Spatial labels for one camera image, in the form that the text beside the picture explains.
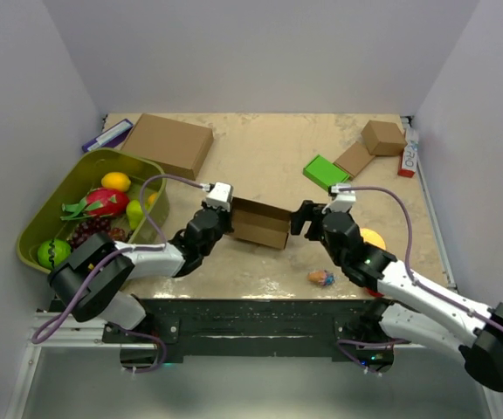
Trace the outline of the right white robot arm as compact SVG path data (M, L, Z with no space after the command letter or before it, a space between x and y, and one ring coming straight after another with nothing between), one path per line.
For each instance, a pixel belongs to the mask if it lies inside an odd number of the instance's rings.
M305 200L290 220L291 233L321 243L353 284L389 299L381 313L362 320L366 340L389 336L450 353L476 382L503 393L503 303L475 302L415 273L366 242L348 208Z

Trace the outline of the brown cardboard box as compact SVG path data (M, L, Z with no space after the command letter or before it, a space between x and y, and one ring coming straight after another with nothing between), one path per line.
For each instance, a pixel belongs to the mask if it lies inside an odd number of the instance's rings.
M291 223L289 210L240 197L234 197L231 204L234 238L277 250L286 248Z

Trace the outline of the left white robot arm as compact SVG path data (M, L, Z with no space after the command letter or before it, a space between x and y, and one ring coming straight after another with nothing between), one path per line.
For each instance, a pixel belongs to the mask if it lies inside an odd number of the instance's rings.
M165 244L125 244L99 233L54 268L48 283L78 322L100 318L120 326L131 341L143 342L153 332L153 321L122 286L153 275L187 276L230 232L231 211L205 206Z

